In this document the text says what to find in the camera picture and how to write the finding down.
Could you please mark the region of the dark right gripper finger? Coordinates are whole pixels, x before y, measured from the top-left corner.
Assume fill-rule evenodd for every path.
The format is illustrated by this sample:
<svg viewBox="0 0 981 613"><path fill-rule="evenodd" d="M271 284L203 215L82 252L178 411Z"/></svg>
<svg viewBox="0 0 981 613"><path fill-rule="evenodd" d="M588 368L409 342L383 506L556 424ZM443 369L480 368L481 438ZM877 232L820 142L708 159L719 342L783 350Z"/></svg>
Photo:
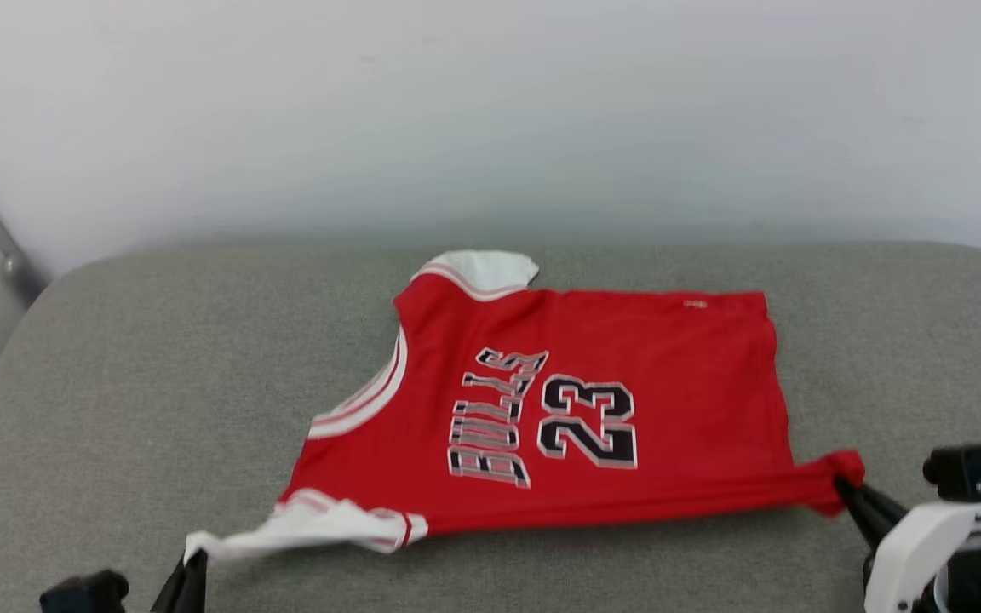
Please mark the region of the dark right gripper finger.
<svg viewBox="0 0 981 613"><path fill-rule="evenodd" d="M887 533L891 532L892 528L896 526L896 524L888 523L888 521L883 521L872 515L869 518L855 517L852 520L855 521L855 525L858 527L862 538L867 542L869 548L878 548Z"/></svg>
<svg viewBox="0 0 981 613"><path fill-rule="evenodd" d="M872 515L896 524L909 513L909 508L868 482L854 484L848 478L837 478L836 491L852 518L869 518Z"/></svg>

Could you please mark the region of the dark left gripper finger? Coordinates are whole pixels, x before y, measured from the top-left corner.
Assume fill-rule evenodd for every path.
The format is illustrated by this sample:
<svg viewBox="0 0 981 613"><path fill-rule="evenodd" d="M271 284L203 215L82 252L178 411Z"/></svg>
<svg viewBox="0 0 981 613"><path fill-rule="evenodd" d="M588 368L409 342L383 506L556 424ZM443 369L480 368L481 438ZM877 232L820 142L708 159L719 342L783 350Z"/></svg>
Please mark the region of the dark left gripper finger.
<svg viewBox="0 0 981 613"><path fill-rule="evenodd" d="M196 551L180 559L153 601L151 612L204 613L206 611L208 554Z"/></svg>

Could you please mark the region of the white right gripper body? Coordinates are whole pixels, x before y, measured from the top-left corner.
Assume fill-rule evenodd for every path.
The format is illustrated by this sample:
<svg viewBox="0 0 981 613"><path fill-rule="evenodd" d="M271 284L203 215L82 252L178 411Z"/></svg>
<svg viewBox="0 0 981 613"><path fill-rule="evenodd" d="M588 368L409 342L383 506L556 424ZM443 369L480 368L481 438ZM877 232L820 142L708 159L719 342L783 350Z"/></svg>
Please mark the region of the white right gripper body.
<svg viewBox="0 0 981 613"><path fill-rule="evenodd" d="M915 506L882 539L865 588L865 612L914 610L915 598L959 552L981 550L981 503Z"/></svg>

